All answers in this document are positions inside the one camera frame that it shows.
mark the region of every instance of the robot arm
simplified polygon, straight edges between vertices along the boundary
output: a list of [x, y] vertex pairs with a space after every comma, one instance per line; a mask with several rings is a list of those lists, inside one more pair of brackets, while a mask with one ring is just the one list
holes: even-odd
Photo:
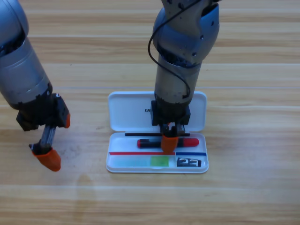
[[202, 61], [219, 32], [218, 0], [162, 0], [151, 41], [159, 52], [152, 125], [160, 126], [162, 148], [173, 151], [185, 132]]
[[45, 125], [41, 140], [30, 145], [39, 161], [53, 171], [60, 157], [52, 149], [56, 127], [68, 128], [70, 114], [53, 88], [27, 37], [29, 26], [17, 0], [0, 0], [0, 92], [19, 111], [16, 120], [24, 131]]

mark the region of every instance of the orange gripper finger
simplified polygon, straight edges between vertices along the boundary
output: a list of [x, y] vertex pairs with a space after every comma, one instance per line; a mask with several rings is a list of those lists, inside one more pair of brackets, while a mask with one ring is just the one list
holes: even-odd
[[40, 161], [42, 165], [49, 170], [57, 172], [60, 170], [61, 158], [56, 150], [51, 149], [50, 152], [44, 155], [34, 155]]
[[164, 153], [172, 153], [177, 147], [179, 137], [166, 137], [163, 135], [161, 148]]
[[65, 128], [69, 128], [70, 125], [71, 125], [71, 114], [68, 114]]

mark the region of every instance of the blue stripe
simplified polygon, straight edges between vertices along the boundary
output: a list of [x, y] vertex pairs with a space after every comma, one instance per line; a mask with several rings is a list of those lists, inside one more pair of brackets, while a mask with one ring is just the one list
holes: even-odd
[[206, 152], [176, 152], [177, 156], [206, 156]]

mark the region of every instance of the table surface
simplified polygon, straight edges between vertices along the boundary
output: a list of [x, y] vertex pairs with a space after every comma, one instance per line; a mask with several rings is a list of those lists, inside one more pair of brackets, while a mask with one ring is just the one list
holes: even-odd
[[107, 96], [154, 87], [146, 46], [159, 0], [20, 2], [72, 124], [56, 132], [62, 169], [51, 172], [28, 148], [42, 127], [23, 132], [0, 98], [0, 224], [300, 224], [299, 0], [220, 2], [220, 33], [196, 88], [209, 101], [201, 175], [105, 168]]

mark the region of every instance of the pen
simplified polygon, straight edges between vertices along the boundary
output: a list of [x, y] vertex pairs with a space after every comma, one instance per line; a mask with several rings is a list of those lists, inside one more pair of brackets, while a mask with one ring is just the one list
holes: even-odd
[[[177, 147], [196, 147], [199, 144], [197, 138], [180, 138], [178, 140]], [[139, 139], [137, 140], [137, 147], [139, 149], [151, 149], [151, 148], [160, 148], [161, 140], [160, 139]]]

